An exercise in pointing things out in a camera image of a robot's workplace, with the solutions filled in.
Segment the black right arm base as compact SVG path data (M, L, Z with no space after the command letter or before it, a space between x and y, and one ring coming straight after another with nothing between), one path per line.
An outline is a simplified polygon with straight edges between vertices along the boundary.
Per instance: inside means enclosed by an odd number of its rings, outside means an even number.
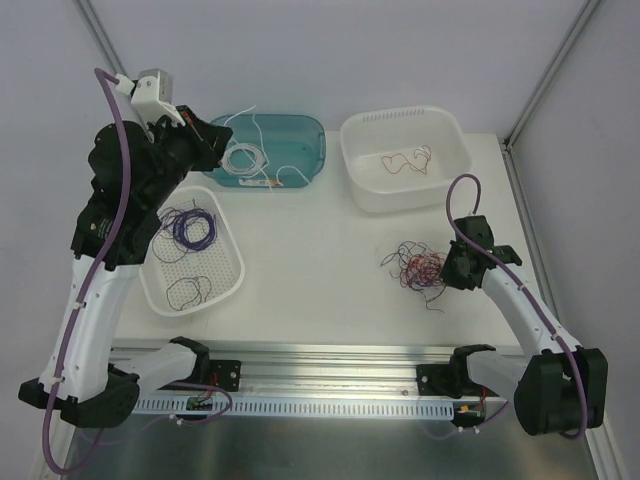
M483 387L470 379L467 360L470 355L485 351L495 352L496 349L486 344L460 346L453 350L447 363L417 365L418 395L440 395L452 399L481 396Z

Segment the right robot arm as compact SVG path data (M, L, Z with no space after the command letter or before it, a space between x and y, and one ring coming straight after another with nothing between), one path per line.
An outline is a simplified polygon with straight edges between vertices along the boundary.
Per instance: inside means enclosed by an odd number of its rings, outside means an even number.
M498 307L516 336L525 364L488 344L460 346L445 363L416 368L418 391L452 399L487 389L509 402L531 435L575 436L602 425L608 362L598 348L586 348L558 322L529 288L522 260L497 246L483 215L454 220L441 278L457 290L481 290Z

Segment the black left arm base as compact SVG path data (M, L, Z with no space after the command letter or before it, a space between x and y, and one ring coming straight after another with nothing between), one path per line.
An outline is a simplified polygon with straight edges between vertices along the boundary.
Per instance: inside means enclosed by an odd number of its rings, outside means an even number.
M196 369L192 380L199 385L237 392L240 387L242 362L210 359Z

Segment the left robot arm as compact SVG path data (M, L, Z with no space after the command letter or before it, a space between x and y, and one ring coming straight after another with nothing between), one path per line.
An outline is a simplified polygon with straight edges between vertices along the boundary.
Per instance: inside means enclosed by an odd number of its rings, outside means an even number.
M209 349L185 337L129 363L109 360L124 301L160 229L159 211L190 172L218 168L233 131L163 115L148 130L120 121L95 136L88 163L93 192L77 218L73 285L55 351L45 371L21 384L21 401L89 429L121 425L140 396L177 382L203 387Z

